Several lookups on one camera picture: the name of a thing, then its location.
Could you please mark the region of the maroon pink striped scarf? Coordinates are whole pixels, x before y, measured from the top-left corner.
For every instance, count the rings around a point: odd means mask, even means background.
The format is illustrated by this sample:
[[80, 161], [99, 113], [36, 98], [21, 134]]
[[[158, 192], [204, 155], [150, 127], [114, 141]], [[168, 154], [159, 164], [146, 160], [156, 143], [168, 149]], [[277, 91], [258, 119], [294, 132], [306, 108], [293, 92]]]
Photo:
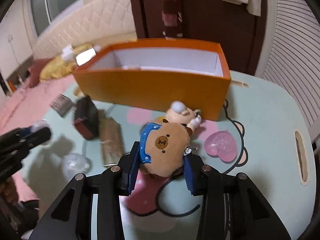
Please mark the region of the maroon pink striped scarf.
[[162, 21], [164, 24], [163, 35], [167, 39], [182, 38], [182, 14], [180, 0], [162, 1]]

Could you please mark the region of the white louvered closet door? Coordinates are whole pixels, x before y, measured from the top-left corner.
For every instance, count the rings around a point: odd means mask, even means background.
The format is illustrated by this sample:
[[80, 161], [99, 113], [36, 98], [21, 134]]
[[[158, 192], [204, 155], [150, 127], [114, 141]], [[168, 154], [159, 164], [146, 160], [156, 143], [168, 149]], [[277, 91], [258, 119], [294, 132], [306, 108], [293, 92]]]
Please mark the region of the white louvered closet door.
[[266, 0], [266, 31], [257, 77], [296, 101], [311, 141], [319, 138], [319, 22], [306, 0]]

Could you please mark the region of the dark red pillow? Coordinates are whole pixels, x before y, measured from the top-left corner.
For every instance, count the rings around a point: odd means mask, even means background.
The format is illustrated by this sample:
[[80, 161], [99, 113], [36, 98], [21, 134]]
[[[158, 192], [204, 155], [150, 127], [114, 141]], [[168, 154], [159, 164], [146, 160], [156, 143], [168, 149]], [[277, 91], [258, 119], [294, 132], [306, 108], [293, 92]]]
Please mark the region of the dark red pillow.
[[36, 87], [40, 83], [40, 73], [43, 68], [52, 61], [53, 58], [36, 59], [33, 60], [32, 65], [28, 68], [29, 81], [28, 87]]

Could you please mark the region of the dark brown wooden door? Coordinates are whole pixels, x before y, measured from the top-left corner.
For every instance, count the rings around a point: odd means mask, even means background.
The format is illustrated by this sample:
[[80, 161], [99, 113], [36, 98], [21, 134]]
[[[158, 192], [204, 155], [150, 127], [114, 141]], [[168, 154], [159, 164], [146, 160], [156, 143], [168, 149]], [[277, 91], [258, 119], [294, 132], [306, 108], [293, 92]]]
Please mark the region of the dark brown wooden door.
[[[246, 5], [223, 0], [178, 0], [183, 38], [221, 44], [231, 70], [254, 75], [263, 46], [267, 0], [261, 15], [250, 14]], [[131, 0], [138, 38], [163, 38], [161, 0]]]

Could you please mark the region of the pink translucent heart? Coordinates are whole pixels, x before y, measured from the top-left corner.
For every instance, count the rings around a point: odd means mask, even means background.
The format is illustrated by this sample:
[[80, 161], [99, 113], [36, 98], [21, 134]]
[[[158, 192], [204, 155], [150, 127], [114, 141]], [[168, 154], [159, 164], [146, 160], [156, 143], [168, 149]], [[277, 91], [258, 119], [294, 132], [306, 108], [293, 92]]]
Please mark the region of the pink translucent heart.
[[212, 157], [219, 157], [223, 162], [232, 162], [238, 153], [236, 140], [228, 130], [211, 134], [204, 142], [205, 152]]

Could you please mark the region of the white charger adapter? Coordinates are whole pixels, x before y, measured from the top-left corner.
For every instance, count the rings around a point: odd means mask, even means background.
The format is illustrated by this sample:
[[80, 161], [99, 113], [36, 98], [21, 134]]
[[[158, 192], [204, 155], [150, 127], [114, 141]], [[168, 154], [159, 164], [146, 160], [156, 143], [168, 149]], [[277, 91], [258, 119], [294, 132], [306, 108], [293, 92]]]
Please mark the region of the white charger adapter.
[[71, 44], [69, 44], [65, 48], [63, 48], [62, 53], [61, 53], [61, 58], [64, 61], [73, 61], [74, 60], [73, 47]]

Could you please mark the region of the black small box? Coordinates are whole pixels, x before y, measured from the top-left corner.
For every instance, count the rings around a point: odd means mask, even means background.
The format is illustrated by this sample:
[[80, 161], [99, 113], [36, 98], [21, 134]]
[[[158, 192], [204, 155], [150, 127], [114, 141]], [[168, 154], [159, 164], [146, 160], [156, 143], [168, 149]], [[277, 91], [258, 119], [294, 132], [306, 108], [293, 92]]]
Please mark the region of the black small box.
[[89, 95], [76, 102], [73, 125], [86, 140], [99, 136], [99, 111]]

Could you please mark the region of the orange cardboard box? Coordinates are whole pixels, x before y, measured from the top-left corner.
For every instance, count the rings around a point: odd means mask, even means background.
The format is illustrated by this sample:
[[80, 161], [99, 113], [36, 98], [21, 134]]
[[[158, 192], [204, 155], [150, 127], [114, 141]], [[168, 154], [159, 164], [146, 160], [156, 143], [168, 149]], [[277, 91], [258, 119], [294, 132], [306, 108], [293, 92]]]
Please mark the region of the orange cardboard box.
[[216, 120], [231, 74], [218, 43], [148, 38], [115, 43], [73, 73], [93, 100], [156, 111], [174, 101]]

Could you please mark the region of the pink bed quilt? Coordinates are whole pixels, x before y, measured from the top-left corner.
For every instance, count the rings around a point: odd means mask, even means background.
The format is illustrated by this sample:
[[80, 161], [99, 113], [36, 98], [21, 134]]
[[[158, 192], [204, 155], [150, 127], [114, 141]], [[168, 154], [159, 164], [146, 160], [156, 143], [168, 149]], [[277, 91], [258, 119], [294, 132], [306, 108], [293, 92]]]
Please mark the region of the pink bed quilt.
[[45, 144], [31, 150], [23, 160], [22, 169], [14, 175], [21, 200], [32, 191], [47, 205], [59, 195], [68, 183], [62, 173], [62, 159], [76, 148], [69, 111], [61, 117], [50, 104], [63, 94], [74, 99], [76, 81], [69, 75], [62, 79], [40, 83], [34, 88], [20, 89], [1, 110], [1, 133], [17, 127], [28, 127], [37, 121], [48, 122], [52, 137]]

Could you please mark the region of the playing card deck box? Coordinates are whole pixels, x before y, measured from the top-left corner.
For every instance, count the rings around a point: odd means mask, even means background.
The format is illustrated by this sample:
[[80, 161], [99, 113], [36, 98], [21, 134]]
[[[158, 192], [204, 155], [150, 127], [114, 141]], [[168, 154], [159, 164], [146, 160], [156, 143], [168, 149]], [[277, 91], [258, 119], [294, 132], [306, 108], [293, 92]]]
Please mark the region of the playing card deck box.
[[74, 107], [74, 102], [67, 96], [60, 94], [51, 103], [51, 108], [62, 118]]

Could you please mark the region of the cream tufted headboard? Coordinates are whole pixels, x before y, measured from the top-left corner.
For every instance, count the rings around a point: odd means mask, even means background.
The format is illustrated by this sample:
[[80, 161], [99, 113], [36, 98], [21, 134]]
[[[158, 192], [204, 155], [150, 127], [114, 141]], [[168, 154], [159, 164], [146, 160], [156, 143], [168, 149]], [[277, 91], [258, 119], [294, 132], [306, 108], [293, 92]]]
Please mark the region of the cream tufted headboard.
[[137, 39], [131, 0], [94, 0], [45, 31], [32, 46], [36, 59], [50, 58], [67, 45], [108, 44]]

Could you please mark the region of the yellow pillow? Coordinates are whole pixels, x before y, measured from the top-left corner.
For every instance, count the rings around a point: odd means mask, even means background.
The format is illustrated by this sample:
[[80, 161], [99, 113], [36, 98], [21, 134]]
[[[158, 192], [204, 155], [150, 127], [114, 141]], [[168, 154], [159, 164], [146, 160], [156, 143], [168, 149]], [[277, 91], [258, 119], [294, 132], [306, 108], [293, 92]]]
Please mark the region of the yellow pillow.
[[50, 61], [40, 73], [40, 82], [47, 80], [60, 79], [72, 74], [79, 66], [76, 64], [75, 57], [83, 51], [94, 48], [90, 43], [84, 43], [77, 47], [73, 47], [73, 61], [64, 61], [61, 54], [57, 55]]

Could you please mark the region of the clear round ball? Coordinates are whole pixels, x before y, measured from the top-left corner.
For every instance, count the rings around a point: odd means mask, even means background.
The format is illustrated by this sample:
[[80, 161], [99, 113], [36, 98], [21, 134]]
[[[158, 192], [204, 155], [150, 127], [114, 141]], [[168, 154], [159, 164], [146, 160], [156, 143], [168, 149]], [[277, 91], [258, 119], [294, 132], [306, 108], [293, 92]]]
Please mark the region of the clear round ball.
[[61, 168], [64, 178], [71, 180], [78, 173], [86, 173], [90, 169], [90, 162], [81, 154], [70, 153], [62, 158]]

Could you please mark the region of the pig figure keychain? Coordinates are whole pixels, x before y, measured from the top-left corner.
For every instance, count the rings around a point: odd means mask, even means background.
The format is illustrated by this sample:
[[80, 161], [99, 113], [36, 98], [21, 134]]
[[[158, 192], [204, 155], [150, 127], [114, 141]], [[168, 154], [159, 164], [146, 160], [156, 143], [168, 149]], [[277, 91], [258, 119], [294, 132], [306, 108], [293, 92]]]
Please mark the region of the pig figure keychain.
[[168, 122], [175, 122], [189, 127], [193, 132], [202, 122], [201, 111], [199, 109], [192, 110], [181, 101], [171, 103], [165, 114]]

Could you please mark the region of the brown bear plush keychain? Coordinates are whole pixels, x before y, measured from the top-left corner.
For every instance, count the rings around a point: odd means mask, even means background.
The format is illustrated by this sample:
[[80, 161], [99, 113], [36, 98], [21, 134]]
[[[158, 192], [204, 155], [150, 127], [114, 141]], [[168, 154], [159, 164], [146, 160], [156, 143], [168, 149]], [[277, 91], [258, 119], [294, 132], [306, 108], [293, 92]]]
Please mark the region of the brown bear plush keychain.
[[183, 154], [193, 130], [186, 124], [156, 119], [140, 132], [140, 172], [168, 178], [183, 166]]

